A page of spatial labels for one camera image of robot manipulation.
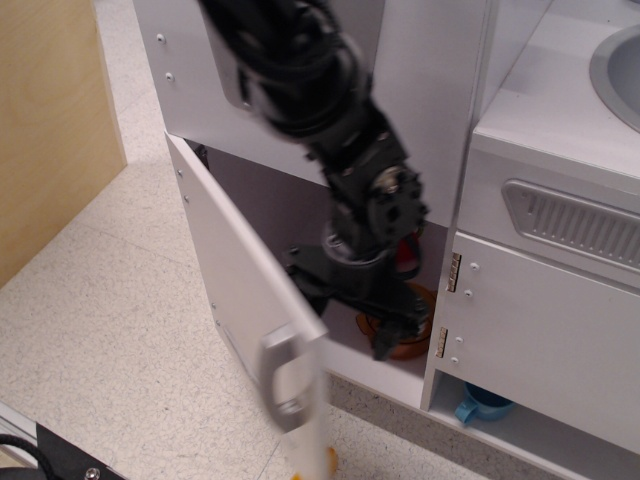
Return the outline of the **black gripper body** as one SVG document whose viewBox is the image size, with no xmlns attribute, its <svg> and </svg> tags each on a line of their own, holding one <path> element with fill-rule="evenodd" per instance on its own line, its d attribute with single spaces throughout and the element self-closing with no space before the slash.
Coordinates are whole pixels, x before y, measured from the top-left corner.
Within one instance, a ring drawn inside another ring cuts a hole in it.
<svg viewBox="0 0 640 480">
<path fill-rule="evenodd" d="M 352 260 L 340 250 L 321 245 L 294 245 L 286 253 L 290 279 L 323 283 L 335 300 L 381 320 L 404 333 L 424 330 L 428 307 L 395 272 L 386 251 Z"/>
</svg>

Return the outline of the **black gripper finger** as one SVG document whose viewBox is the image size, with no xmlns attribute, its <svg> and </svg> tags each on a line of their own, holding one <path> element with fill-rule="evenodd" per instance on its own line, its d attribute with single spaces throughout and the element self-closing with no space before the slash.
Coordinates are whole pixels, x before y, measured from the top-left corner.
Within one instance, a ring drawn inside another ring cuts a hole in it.
<svg viewBox="0 0 640 480">
<path fill-rule="evenodd" d="M 404 332 L 371 317 L 371 347 L 375 361 L 411 360 L 425 354 L 425 333 L 407 337 Z"/>
<path fill-rule="evenodd" d="M 332 297 L 332 289 L 323 283 L 317 283 L 308 279 L 295 279 L 294 283 L 315 314 L 321 318 Z"/>
</svg>

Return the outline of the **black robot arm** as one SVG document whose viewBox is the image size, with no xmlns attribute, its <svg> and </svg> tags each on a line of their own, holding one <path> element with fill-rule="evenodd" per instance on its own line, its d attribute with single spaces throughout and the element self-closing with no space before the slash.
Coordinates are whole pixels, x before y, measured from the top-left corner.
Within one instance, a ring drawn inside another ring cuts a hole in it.
<svg viewBox="0 0 640 480">
<path fill-rule="evenodd" d="M 317 312 L 330 300 L 378 322 L 372 354 L 390 357 L 426 329 L 428 304 L 410 287 L 428 208 L 418 174 L 376 106 L 357 47 L 325 1 L 204 1 L 236 66 L 241 102 L 277 137 L 303 146 L 329 188 L 318 246 L 295 246 L 288 272 Z"/>
</svg>

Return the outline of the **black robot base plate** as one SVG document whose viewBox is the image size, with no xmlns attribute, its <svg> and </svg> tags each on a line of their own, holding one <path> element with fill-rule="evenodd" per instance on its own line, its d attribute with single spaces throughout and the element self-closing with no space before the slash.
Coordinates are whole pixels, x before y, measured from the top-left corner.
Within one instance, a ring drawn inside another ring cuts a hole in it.
<svg viewBox="0 0 640 480">
<path fill-rule="evenodd" d="M 1 449 L 23 464 L 2 467 L 2 479 L 126 479 L 46 427 L 1 418 Z"/>
</svg>

